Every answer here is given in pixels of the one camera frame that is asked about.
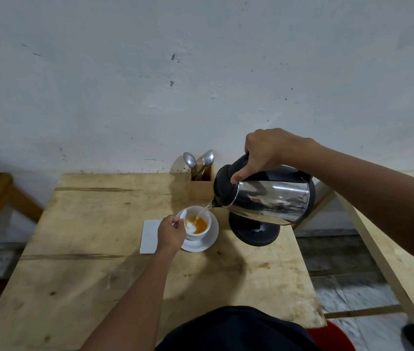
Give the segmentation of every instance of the electric kettle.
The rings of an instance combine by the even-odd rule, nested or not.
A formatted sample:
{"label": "electric kettle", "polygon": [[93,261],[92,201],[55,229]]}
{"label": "electric kettle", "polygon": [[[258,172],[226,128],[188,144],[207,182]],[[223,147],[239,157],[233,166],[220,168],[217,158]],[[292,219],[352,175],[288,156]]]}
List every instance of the electric kettle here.
{"label": "electric kettle", "polygon": [[268,245],[277,238],[280,225],[297,223],[309,214],[315,201],[314,183],[309,174],[281,165],[232,184],[231,177],[248,159],[245,154],[217,172],[212,206],[230,211],[231,230],[242,241]]}

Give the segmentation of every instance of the orange tea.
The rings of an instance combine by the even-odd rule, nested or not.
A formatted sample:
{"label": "orange tea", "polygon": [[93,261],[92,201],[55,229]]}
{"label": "orange tea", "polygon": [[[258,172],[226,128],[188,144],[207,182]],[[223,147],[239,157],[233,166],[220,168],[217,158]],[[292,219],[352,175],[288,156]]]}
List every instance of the orange tea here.
{"label": "orange tea", "polygon": [[196,216],[186,219],[184,226],[186,231],[190,234],[200,234],[207,229],[207,222],[203,218],[198,218],[196,224],[194,224]]}

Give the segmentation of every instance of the black kettle base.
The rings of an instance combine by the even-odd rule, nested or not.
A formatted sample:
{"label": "black kettle base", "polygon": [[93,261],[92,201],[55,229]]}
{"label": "black kettle base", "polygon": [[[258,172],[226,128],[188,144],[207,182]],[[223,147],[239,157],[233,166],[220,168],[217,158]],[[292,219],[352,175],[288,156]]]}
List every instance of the black kettle base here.
{"label": "black kettle base", "polygon": [[273,243],[280,232],[280,225],[263,223],[230,213],[231,230],[239,240],[252,246],[265,246]]}

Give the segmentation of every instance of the saucer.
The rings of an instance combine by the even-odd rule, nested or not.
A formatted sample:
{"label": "saucer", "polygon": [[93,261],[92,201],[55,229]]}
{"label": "saucer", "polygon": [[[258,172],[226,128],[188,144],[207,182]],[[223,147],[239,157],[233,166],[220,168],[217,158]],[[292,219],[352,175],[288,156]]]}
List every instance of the saucer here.
{"label": "saucer", "polygon": [[194,241],[185,239],[182,245],[183,250],[190,252],[204,251],[210,248],[210,246],[212,246],[213,243],[216,241],[218,237],[218,232],[220,230],[218,220],[210,211],[208,211],[208,214],[210,214],[210,216],[212,217],[212,225],[210,226],[210,229],[207,232],[207,234],[205,234],[205,236],[200,240]]}

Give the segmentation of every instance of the table surface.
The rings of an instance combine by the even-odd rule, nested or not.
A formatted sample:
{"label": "table surface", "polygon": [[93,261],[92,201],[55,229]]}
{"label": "table surface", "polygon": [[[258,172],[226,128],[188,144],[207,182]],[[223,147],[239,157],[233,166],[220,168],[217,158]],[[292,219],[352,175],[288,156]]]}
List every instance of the table surface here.
{"label": "table surface", "polygon": [[[62,175],[0,298],[0,350],[77,350],[143,270],[144,220],[190,205],[188,174]],[[229,229],[214,245],[180,251],[169,271],[159,339],[225,305],[248,305],[305,328],[325,325],[292,228],[257,248]]]}
{"label": "table surface", "polygon": [[414,318],[414,257],[339,197],[404,312]]}

